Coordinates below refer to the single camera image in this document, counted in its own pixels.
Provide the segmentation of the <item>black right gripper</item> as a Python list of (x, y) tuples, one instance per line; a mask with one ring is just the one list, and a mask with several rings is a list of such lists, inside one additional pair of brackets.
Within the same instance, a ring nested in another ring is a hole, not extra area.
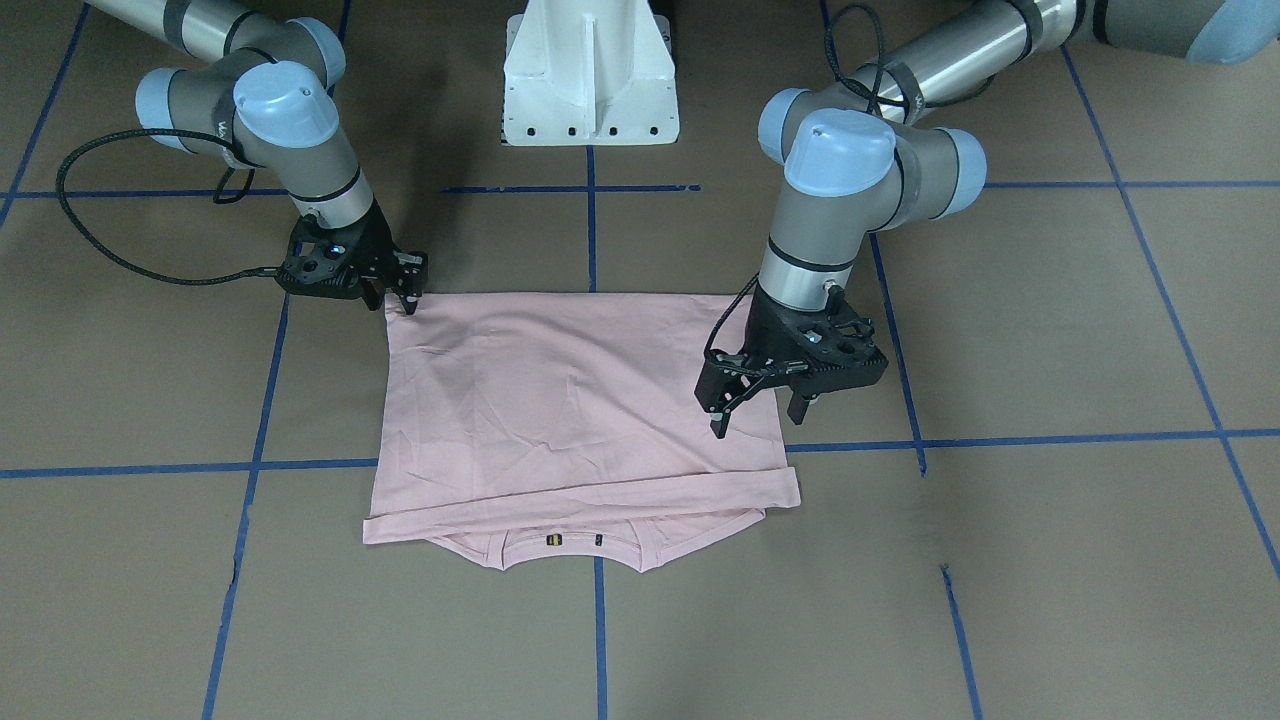
[(396, 245), (381, 208), (372, 205), (360, 219), (340, 228), (323, 228), (311, 217), (301, 217), (292, 243), (308, 245), (301, 255), (289, 255), (275, 272), (275, 282), (287, 292), (302, 296), (364, 300), (367, 310), (380, 310), (387, 291), (404, 302), (412, 316), (424, 292), (428, 274), (425, 252), (403, 252)]

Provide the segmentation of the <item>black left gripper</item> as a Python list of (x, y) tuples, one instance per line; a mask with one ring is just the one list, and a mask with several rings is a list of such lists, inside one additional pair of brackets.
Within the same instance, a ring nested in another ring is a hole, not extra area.
[[(744, 299), (751, 302), (742, 347), (736, 354), (714, 348), (716, 334)], [(815, 311), (794, 310), (748, 284), (724, 310), (707, 340), (695, 386), (717, 439), (727, 436), (732, 413), (763, 389), (790, 388), (787, 416), (801, 425), (817, 397), (881, 379), (888, 360), (872, 320), (849, 305), (840, 284), (820, 290), (819, 305)]]

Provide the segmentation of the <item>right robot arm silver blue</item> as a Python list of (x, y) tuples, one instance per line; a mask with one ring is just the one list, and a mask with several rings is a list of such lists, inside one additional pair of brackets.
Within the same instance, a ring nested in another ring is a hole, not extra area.
[(346, 73), (337, 35), (314, 18), (274, 20), (234, 1), (99, 1), (96, 8), (187, 55), (195, 70), (160, 68), (140, 82), (140, 136), (216, 158), (229, 172), (269, 170), (294, 204), (285, 259), (253, 268), (285, 292), (360, 299), (393, 293), (416, 311), (428, 260), (401, 250), (356, 152), (332, 88)]

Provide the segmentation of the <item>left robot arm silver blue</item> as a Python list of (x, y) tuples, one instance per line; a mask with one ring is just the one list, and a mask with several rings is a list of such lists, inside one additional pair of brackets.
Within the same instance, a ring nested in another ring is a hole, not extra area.
[(718, 438), (737, 407), (786, 387), (801, 423), (822, 395), (873, 386), (888, 365), (873, 323), (846, 288), (873, 232), (937, 220), (969, 208), (986, 187), (987, 156), (970, 133), (922, 129), (928, 113), (973, 100), (995, 77), (1085, 31), (1100, 44), (1196, 64), (1244, 61), (1277, 37), (1275, 1), (974, 1), (909, 44), (887, 51), (881, 19), (864, 13), (876, 55), (841, 69), (835, 31), (824, 37), (833, 83), (787, 88), (758, 123), (783, 186), (750, 299), (742, 347), (707, 345), (695, 396)]

